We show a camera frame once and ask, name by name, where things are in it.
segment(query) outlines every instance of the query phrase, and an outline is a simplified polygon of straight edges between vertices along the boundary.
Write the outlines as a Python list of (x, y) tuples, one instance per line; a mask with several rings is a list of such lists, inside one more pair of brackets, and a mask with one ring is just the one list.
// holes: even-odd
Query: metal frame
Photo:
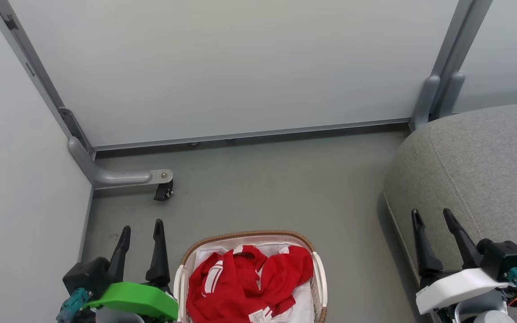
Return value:
[(423, 99), (422, 93), (427, 92), (430, 95), (433, 91), (433, 85), (430, 84), (431, 82), (425, 82), (421, 96), (414, 108), (414, 114), (410, 120), (412, 131), (418, 129), (430, 119), (437, 119), (452, 114), (454, 104), (458, 100), (460, 90), (466, 78), (466, 75), (460, 72), (460, 68), (491, 4), (492, 0), (458, 1), (446, 37), (429, 77), (438, 76), (439, 84), (432, 101), (427, 107), (428, 102)]
[(173, 180), (173, 172), (167, 169), (152, 171), (105, 170), (95, 164), (76, 137), (69, 138), (67, 147), (95, 190), (146, 184), (166, 184)]
[(193, 138), (186, 138), (186, 139), (169, 139), (169, 140), (158, 140), (158, 141), (145, 141), (142, 143), (94, 146), (93, 149), (94, 149), (94, 151), (110, 151), (110, 150), (128, 149), (128, 148), (145, 148), (145, 147), (156, 147), (156, 146), (163, 146), (163, 145), (191, 144), (191, 143), (201, 143), (203, 141), (265, 137), (267, 135), (289, 135), (291, 133), (306, 133), (306, 132), (326, 131), (326, 130), (351, 129), (351, 128), (355, 128), (355, 127), (390, 125), (390, 124), (395, 124), (395, 123), (407, 123), (408, 121), (410, 121), (410, 118), (386, 119), (386, 120), (377, 120), (377, 121), (342, 123), (339, 125), (328, 125), (328, 126), (317, 126), (317, 127), (299, 127), (299, 128), (293, 128), (293, 129), (282, 129), (282, 130), (272, 130), (272, 131), (255, 131), (255, 132), (246, 132), (246, 133), (234, 133), (232, 135), (209, 135), (207, 137), (193, 137)]
[(68, 149), (95, 190), (145, 184), (167, 184), (173, 180), (171, 170), (110, 171), (94, 162), (95, 152), (77, 123), (73, 113), (64, 107), (59, 93), (45, 71), (29, 37), (8, 0), (0, 0), (0, 30), (30, 76), (68, 139)]

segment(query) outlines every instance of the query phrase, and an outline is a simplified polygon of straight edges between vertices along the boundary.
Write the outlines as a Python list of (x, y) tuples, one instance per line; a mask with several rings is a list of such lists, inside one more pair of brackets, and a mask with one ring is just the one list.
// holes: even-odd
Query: red clothing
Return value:
[(269, 258), (252, 245), (214, 253), (189, 278), (187, 310), (194, 323), (248, 323), (259, 310), (274, 317), (295, 304), (293, 290), (312, 278), (312, 270), (302, 247)]

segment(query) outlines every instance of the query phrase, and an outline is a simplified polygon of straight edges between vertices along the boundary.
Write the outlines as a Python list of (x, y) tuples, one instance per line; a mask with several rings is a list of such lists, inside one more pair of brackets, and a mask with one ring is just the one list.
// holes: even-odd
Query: basket handle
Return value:
[(326, 307), (326, 302), (328, 302), (328, 288), (326, 287), (326, 274), (324, 273), (324, 266), (322, 265), (322, 260), (316, 251), (312, 252), (314, 256), (314, 270), (316, 270), (316, 276), (320, 279), (320, 284), (318, 284), (318, 295), (320, 297), (320, 302), (322, 303), (322, 307)]
[(179, 300), (179, 317), (177, 319), (178, 323), (181, 323), (187, 316), (185, 313), (185, 299), (187, 298), (187, 295), (184, 288), (185, 284), (183, 284), (186, 275), (187, 270), (185, 269), (185, 266), (179, 266), (179, 269), (177, 269), (177, 273), (175, 274), (175, 281), (173, 284), (173, 294), (175, 295), (175, 298)]

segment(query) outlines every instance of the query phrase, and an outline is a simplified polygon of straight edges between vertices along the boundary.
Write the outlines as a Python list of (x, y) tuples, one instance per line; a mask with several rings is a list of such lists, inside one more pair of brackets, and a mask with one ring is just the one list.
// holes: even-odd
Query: white stripe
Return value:
[(209, 274), (207, 277), (205, 277), (205, 293), (209, 294), (211, 292), (214, 292), (215, 286), (217, 286), (217, 281), (219, 280), (219, 276), (222, 272), (222, 266), (220, 266), (217, 262), (215, 266), (211, 267), (211, 270), (209, 270)]

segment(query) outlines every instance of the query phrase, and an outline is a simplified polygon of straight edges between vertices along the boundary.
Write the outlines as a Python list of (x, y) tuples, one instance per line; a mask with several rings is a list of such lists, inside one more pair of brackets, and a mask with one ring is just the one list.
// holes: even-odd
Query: clothing tag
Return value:
[(252, 323), (265, 323), (266, 320), (264, 319), (264, 313), (263, 310), (258, 310), (254, 313), (249, 314), (249, 320)]
[(271, 311), (271, 308), (267, 306), (266, 309), (263, 309), (263, 315), (264, 315), (264, 319), (265, 321), (267, 322), (270, 322), (271, 319), (272, 319), (272, 311)]

